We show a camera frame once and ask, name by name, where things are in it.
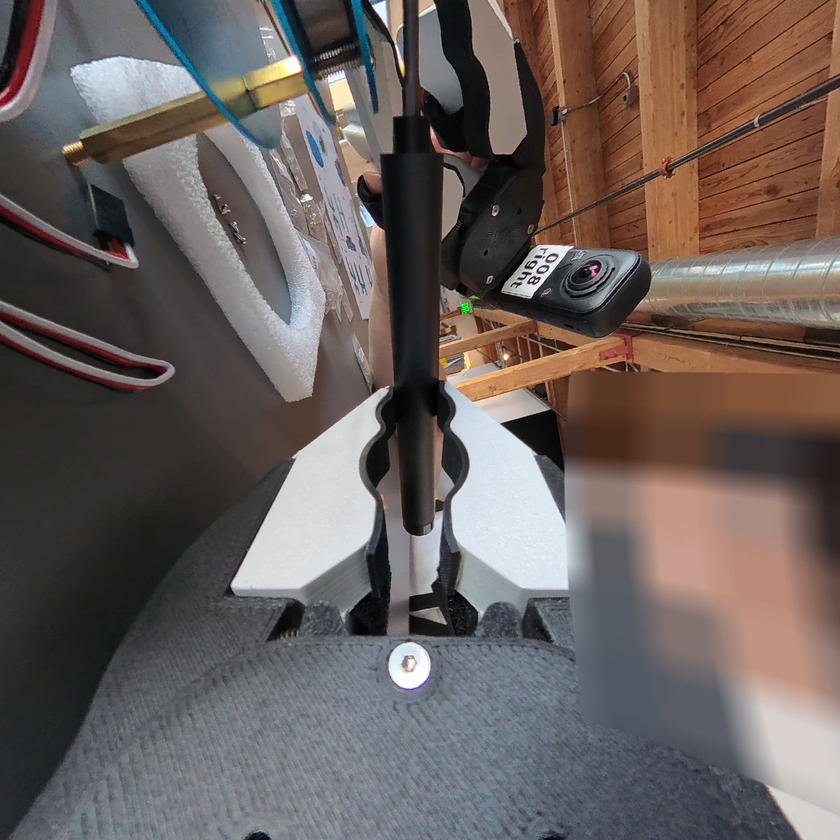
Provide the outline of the black metal tie rod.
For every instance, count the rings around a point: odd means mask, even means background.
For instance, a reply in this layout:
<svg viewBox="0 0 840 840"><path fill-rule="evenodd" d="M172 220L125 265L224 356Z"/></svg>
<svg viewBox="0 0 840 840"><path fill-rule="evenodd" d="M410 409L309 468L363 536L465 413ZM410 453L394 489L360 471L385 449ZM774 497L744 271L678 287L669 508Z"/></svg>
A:
<svg viewBox="0 0 840 840"><path fill-rule="evenodd" d="M781 105L775 108L757 114L750 121L747 121L739 125L738 127L725 132L724 134L702 144L701 146L695 148L694 150L691 150L690 152L682 154L681 156L675 159L671 157L665 158L660 164L659 168L657 168L656 170L648 172L638 177L637 179L631 181L630 183L627 183L624 186L616 189L615 191L599 197L592 203L586 204L570 213L567 213L564 216L561 216L555 221L536 229L533 232L533 235L536 236L544 234L552 228L558 227L562 224L575 220L577 217L586 214L596 209L597 207L605 205L613 200L616 200L617 198L620 198L626 194L629 194L635 191L636 189L656 180L659 177L669 179L673 176L674 172L681 166L696 161L699 158L710 154L714 151L717 151L730 143L736 142L752 132L761 131L767 125L777 122L781 119L785 119L794 112L807 109L815 103L825 100L830 93L834 92L837 89L839 89L838 74L829 77L823 83L809 88L807 91L804 91L803 93L783 102Z"/></svg>

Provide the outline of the wooden railing beam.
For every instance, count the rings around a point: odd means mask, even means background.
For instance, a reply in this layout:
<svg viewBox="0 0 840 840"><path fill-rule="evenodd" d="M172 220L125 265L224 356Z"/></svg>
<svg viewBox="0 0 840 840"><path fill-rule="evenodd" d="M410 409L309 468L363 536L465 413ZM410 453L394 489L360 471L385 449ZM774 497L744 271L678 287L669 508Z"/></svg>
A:
<svg viewBox="0 0 840 840"><path fill-rule="evenodd" d="M507 369L473 376L463 381L450 381L454 388L473 402L492 396L530 387L541 382L552 382L579 371L592 371L623 360L600 361L600 352L614 347L623 347L621 338L611 335L592 339L569 330L552 327L541 322L526 322L518 327L518 336L526 337L538 333L548 339L559 340L571 345L570 350L551 353L536 360L524 361Z"/></svg>

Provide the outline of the person's right hand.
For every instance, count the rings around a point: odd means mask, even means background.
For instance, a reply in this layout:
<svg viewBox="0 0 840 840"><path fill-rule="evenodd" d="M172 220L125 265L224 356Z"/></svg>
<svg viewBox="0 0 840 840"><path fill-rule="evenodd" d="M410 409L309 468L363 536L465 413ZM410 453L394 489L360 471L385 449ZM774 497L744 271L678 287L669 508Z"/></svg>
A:
<svg viewBox="0 0 840 840"><path fill-rule="evenodd" d="M481 170L489 163L486 157L476 156L469 152L461 122L433 124L431 135L434 150L438 153L453 156L474 170Z"/></svg>

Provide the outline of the person's right forearm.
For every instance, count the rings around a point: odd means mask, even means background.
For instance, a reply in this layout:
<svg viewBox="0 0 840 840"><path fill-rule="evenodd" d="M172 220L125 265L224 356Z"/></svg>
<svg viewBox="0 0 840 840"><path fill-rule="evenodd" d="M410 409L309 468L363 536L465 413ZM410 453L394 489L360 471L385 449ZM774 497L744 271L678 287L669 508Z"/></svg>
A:
<svg viewBox="0 0 840 840"><path fill-rule="evenodd" d="M376 224L371 229L371 260L374 279L369 317L369 353L375 391L394 385L389 283L386 263L385 231Z"/></svg>

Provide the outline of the blue toy robot arm base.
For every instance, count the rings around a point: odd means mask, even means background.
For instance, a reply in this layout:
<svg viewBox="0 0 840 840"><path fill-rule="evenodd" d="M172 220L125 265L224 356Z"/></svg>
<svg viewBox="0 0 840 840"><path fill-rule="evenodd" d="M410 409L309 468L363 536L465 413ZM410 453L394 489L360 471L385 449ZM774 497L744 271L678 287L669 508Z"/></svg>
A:
<svg viewBox="0 0 840 840"><path fill-rule="evenodd" d="M335 117L318 83L361 69L378 113L385 70L400 69L392 38L369 2L259 2L287 58L272 59L260 18L246 2L138 1L137 7L199 90L96 126L63 148L71 165L125 159L225 122L261 148L280 142L268 109L308 94L322 117Z"/></svg>

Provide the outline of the black wrist band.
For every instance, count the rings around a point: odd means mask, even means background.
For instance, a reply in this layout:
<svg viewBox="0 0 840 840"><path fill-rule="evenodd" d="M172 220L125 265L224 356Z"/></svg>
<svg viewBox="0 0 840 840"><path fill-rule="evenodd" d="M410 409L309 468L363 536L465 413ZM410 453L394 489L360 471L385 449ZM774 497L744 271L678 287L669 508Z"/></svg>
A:
<svg viewBox="0 0 840 840"><path fill-rule="evenodd" d="M356 192L374 224L384 229L382 177L375 167L363 171L356 183Z"/></svg>

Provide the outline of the pile of small screw bags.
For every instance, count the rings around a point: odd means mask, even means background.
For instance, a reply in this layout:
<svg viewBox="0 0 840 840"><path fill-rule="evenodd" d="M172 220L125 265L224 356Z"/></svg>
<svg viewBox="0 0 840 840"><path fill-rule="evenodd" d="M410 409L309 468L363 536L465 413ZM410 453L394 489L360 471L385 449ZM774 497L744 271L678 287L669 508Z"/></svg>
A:
<svg viewBox="0 0 840 840"><path fill-rule="evenodd" d="M326 309L335 310L338 319L344 313L351 318L338 250L333 243L334 236L328 231L326 206L293 101L280 105L280 128L280 143L269 152L269 165L282 201L322 284Z"/></svg>

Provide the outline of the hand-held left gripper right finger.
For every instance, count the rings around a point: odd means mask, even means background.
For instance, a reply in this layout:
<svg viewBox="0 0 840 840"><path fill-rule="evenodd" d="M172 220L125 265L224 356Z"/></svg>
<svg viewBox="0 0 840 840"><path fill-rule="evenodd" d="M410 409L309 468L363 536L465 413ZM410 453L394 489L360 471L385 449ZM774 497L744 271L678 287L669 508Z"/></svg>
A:
<svg viewBox="0 0 840 840"><path fill-rule="evenodd" d="M567 596L562 473L451 384L439 405L455 447L444 532L459 559L456 591L480 615L497 602L524 613L532 598Z"/></svg>

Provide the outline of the printed instruction sheet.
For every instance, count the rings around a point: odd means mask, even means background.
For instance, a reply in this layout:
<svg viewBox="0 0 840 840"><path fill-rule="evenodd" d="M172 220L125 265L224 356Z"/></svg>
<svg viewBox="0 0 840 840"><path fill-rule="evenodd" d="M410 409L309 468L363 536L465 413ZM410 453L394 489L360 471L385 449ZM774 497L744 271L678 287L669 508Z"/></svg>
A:
<svg viewBox="0 0 840 840"><path fill-rule="evenodd" d="M338 244L362 319L370 317L373 266L350 181L343 174L332 132L308 95L294 100L309 158L318 180L331 230Z"/></svg>

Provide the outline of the black electric screwdriver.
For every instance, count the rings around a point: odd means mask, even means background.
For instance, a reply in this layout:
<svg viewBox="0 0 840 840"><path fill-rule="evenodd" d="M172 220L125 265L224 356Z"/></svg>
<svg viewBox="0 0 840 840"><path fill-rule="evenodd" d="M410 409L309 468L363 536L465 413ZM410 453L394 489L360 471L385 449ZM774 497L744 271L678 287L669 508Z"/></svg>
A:
<svg viewBox="0 0 840 840"><path fill-rule="evenodd" d="M423 536L433 528L436 487L443 166L422 114L418 2L403 7L403 113L393 120L393 152L381 162L402 517L408 533Z"/></svg>

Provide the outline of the silver air duct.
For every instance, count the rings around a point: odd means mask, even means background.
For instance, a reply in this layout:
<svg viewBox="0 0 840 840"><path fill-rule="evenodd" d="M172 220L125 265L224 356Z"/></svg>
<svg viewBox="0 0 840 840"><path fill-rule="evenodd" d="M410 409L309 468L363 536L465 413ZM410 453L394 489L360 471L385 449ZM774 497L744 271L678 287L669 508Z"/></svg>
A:
<svg viewBox="0 0 840 840"><path fill-rule="evenodd" d="M839 237L655 261L631 323L705 320L803 328L838 344Z"/></svg>

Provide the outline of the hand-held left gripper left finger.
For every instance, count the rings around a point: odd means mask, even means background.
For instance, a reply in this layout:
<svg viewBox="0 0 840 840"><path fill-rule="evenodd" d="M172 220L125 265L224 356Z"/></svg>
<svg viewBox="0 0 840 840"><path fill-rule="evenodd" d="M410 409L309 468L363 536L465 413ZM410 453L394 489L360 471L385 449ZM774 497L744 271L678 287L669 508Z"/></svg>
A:
<svg viewBox="0 0 840 840"><path fill-rule="evenodd" d="M327 602L348 611L371 591L364 551L375 499L361 458L380 430L382 388L299 450L234 579L237 596Z"/></svg>

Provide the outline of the white shirt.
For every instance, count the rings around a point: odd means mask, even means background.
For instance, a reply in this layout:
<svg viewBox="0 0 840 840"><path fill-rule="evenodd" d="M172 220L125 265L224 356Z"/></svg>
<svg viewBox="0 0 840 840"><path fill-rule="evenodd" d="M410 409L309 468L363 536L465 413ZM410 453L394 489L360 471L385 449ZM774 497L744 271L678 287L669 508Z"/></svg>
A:
<svg viewBox="0 0 840 840"><path fill-rule="evenodd" d="M434 529L422 537L409 537L410 591L412 595L426 593L437 577L439 544L443 514L438 512ZM839 838L839 816L791 794L759 784L761 792L770 795L795 834L804 839Z"/></svg>

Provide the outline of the white foam frame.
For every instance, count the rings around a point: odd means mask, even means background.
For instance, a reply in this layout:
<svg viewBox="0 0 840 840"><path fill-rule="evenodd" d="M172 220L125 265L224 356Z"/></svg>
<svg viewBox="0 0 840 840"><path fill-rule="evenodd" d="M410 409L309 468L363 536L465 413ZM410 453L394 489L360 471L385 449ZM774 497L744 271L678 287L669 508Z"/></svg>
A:
<svg viewBox="0 0 840 840"><path fill-rule="evenodd" d="M100 123L199 91L179 66L123 56L76 65L70 75ZM129 157L124 168L278 393L299 401L312 394L316 374L326 303L322 285L258 147L229 125L208 135L267 224L287 276L289 322L273 311L224 233L200 176L193 137Z"/></svg>

